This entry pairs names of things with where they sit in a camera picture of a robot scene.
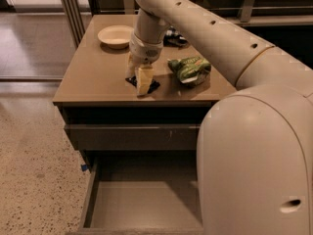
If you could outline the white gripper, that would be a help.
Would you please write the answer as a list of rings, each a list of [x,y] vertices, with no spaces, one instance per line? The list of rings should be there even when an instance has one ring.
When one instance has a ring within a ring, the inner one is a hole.
[[[131,34],[125,77],[136,75],[138,96],[148,93],[154,77],[154,68],[150,64],[159,58],[162,48],[163,41],[157,35]]]

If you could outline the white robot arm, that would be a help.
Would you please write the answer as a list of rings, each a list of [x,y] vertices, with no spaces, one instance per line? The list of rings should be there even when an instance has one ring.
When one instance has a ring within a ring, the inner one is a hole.
[[[136,0],[130,72],[147,94],[174,26],[234,86],[198,136],[204,235],[313,235],[313,70],[189,0]]]

